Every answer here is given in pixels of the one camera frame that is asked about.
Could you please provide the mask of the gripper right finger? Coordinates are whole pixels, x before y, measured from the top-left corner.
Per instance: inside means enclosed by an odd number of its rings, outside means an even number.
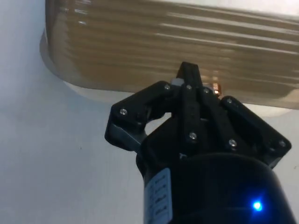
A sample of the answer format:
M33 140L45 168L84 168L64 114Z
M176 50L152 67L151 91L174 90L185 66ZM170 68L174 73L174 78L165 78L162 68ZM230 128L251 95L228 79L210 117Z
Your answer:
M290 141L232 96L219 99L203 86L199 67L192 66L200 111L208 120L208 137L224 152L254 157L270 168L289 152Z

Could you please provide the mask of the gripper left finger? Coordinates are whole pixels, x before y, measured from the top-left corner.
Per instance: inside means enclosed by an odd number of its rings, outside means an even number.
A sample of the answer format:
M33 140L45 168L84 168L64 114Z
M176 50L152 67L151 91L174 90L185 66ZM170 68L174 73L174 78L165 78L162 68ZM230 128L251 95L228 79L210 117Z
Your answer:
M146 139L146 125L172 113L177 127L175 138L183 146L200 141L201 121L197 91L201 87L199 67L182 62L177 78L183 80L178 86L165 81L131 95L111 107L105 139L112 145L137 152Z

